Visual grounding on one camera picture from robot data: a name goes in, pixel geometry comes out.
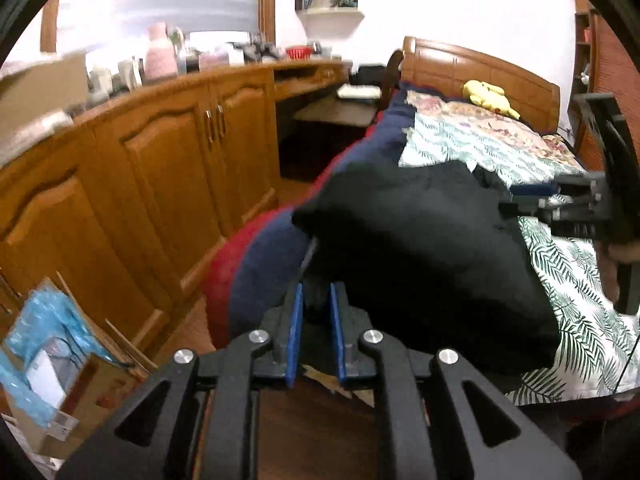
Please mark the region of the person's right hand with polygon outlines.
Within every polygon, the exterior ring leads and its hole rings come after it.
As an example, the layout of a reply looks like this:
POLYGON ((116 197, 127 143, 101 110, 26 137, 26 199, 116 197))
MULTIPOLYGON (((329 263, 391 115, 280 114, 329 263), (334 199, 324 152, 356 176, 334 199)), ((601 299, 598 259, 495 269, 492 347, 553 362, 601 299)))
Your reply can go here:
POLYGON ((638 262, 640 259, 640 242, 635 240, 628 244, 605 244, 595 242, 597 264, 604 296, 616 304, 620 296, 617 271, 623 264, 638 262))

